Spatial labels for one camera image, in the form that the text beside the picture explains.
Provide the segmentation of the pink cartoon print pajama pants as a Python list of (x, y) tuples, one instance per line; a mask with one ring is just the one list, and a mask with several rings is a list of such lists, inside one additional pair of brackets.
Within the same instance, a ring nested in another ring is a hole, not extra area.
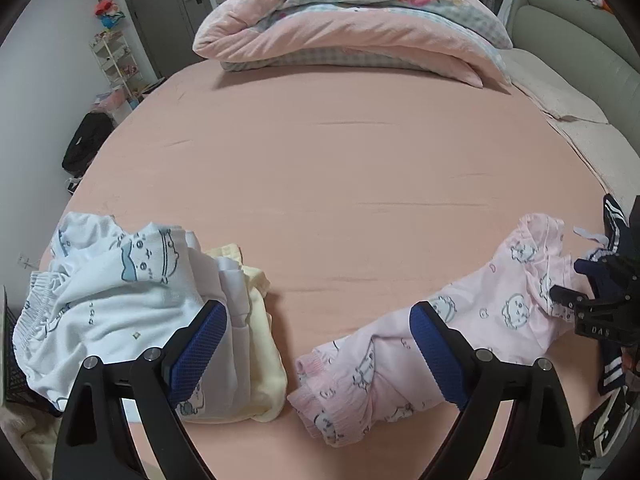
[[(488, 263), (434, 292), (428, 306), (472, 348), (533, 364), (573, 318), (549, 298), (552, 286), (576, 284), (563, 237), (562, 220), (526, 214)], [(390, 312), (322, 344), (295, 369), (288, 402), (308, 432), (334, 448), (362, 440), (376, 422), (468, 400), (462, 369), (422, 308)]]

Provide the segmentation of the black backpack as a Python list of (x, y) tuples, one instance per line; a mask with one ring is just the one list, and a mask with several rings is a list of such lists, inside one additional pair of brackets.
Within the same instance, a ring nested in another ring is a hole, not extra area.
[(88, 113), (82, 118), (70, 144), (67, 145), (62, 168), (72, 177), (83, 176), (114, 129), (114, 122), (109, 114)]

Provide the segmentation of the dark grey door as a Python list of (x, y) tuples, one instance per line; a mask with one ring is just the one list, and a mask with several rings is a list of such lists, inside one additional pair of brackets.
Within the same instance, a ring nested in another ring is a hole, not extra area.
[(192, 50), (196, 31), (212, 12), (210, 0), (125, 0), (144, 50), (160, 77), (200, 62)]

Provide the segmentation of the navy blue striped garment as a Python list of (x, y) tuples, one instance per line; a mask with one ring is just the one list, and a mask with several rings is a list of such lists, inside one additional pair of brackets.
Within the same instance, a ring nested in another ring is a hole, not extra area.
[(592, 296), (579, 300), (575, 332), (599, 341), (602, 396), (625, 385), (623, 350), (639, 343), (639, 205), (629, 217), (612, 194), (603, 196), (604, 242), (574, 262)]

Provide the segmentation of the white toy shelf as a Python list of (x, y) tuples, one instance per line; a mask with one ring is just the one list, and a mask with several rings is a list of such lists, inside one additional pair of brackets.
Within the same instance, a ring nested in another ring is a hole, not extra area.
[(91, 51), (112, 89), (122, 89), (129, 102), (139, 103), (145, 81), (122, 32), (104, 30), (91, 43)]

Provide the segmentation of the white blue print folded clothes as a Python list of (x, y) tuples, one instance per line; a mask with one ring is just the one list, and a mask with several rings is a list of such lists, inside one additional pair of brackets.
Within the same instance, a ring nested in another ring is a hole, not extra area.
[(70, 212), (51, 240), (47, 270), (30, 277), (13, 348), (29, 388), (64, 410), (82, 362), (130, 361), (163, 347), (208, 300), (226, 331), (188, 400), (185, 419), (221, 420), (250, 402), (250, 297), (239, 263), (209, 257), (193, 233), (150, 223), (135, 233), (110, 216)]

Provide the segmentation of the pink folded quilt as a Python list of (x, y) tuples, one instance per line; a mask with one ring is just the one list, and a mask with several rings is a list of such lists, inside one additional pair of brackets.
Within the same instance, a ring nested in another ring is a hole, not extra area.
[(228, 72), (335, 65), (425, 70), (469, 86), (509, 84), (512, 41), (480, 0), (227, 0), (194, 52)]

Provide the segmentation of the cream yellow folded garment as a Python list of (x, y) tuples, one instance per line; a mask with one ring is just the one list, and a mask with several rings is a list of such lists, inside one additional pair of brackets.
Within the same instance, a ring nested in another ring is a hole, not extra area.
[(271, 422), (282, 411), (288, 376), (274, 342), (263, 270), (243, 263), (238, 245), (202, 252), (189, 249), (196, 290), (228, 312), (224, 338), (188, 400), (178, 404), (185, 422)]

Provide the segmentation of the pink bed sheet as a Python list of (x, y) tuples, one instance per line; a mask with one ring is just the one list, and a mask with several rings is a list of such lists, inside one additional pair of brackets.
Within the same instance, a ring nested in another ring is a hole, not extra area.
[(176, 73), (107, 139), (68, 209), (228, 243), (262, 269), (285, 364), (488, 263), (531, 212), (573, 257), (603, 191), (516, 89), (400, 70)]

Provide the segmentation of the red blue plush toy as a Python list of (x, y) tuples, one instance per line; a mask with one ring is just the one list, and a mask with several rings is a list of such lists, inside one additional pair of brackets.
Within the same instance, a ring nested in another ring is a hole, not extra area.
[(94, 7), (94, 16), (106, 29), (114, 28), (125, 18), (124, 12), (119, 9), (118, 4), (114, 3), (114, 0), (98, 0)]

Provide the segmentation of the beige waffle blanket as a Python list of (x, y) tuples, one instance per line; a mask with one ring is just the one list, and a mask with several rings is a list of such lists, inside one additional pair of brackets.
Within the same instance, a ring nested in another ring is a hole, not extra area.
[(625, 208), (637, 194), (637, 156), (596, 102), (572, 87), (535, 55), (521, 49), (500, 55), (512, 84), (538, 107), (549, 125), (570, 144), (602, 188)]

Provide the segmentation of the grey green padded headboard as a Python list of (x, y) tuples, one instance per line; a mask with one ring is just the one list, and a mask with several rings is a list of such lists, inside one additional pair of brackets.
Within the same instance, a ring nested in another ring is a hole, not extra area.
[(639, 147), (639, 55), (613, 14), (586, 0), (513, 0), (506, 30)]

